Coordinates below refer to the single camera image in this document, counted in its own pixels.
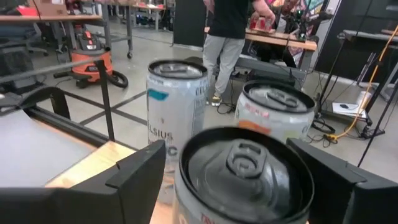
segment yellow cable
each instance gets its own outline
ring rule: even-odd
[[[379,57],[379,62],[381,62],[381,61],[383,60],[384,54],[386,53],[386,50],[387,50],[388,46],[390,45],[392,39],[395,37],[395,35],[397,34],[397,32],[398,32],[398,26],[396,27],[396,29],[394,30],[394,32],[393,32],[392,35],[390,36],[390,39],[387,41],[386,46],[384,46],[383,51],[381,52],[380,57]],[[337,140],[337,139],[339,139],[339,138],[345,136],[346,134],[349,133],[349,131],[350,131],[350,130],[354,127],[354,125],[356,124],[356,122],[357,122],[357,120],[358,120],[358,117],[359,117],[359,112],[361,112],[361,109],[364,108],[364,107],[366,106],[366,105],[364,105],[365,99],[366,99],[366,95],[369,93],[369,90],[371,89],[373,78],[374,78],[375,74],[377,73],[377,70],[378,70],[378,69],[379,69],[379,64],[377,64],[376,67],[375,67],[374,70],[373,70],[371,79],[369,80],[368,87],[366,88],[365,96],[364,96],[364,98],[362,98],[362,102],[361,102],[361,104],[359,105],[358,111],[356,112],[356,115],[355,115],[355,119],[354,119],[354,121],[351,123],[351,126],[350,126],[346,131],[344,131],[344,132],[341,133],[341,134],[327,134],[327,136],[328,136],[331,140]]]

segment sneaker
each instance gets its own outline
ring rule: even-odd
[[[220,103],[223,101],[220,96],[213,96],[211,99],[211,105],[212,106],[219,106]]]

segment black t-shirt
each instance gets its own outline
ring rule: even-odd
[[[214,0],[214,17],[209,34],[244,39],[248,24],[248,2],[252,0]]]

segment gray pants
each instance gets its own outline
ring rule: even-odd
[[[217,65],[217,58],[220,56],[220,72],[215,86],[215,96],[221,96],[224,93],[243,46],[244,39],[207,35],[203,46],[203,65],[208,70],[209,80],[211,80],[213,70]]]

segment can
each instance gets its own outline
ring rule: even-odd
[[[235,124],[286,143],[305,139],[315,116],[315,102],[292,86],[270,81],[243,85],[235,111]]]
[[[163,139],[167,155],[159,201],[172,203],[174,170],[181,148],[203,129],[207,69],[184,60],[158,60],[148,66],[148,143]]]
[[[173,224],[307,222],[312,175],[291,148],[238,127],[207,129],[180,155]]]

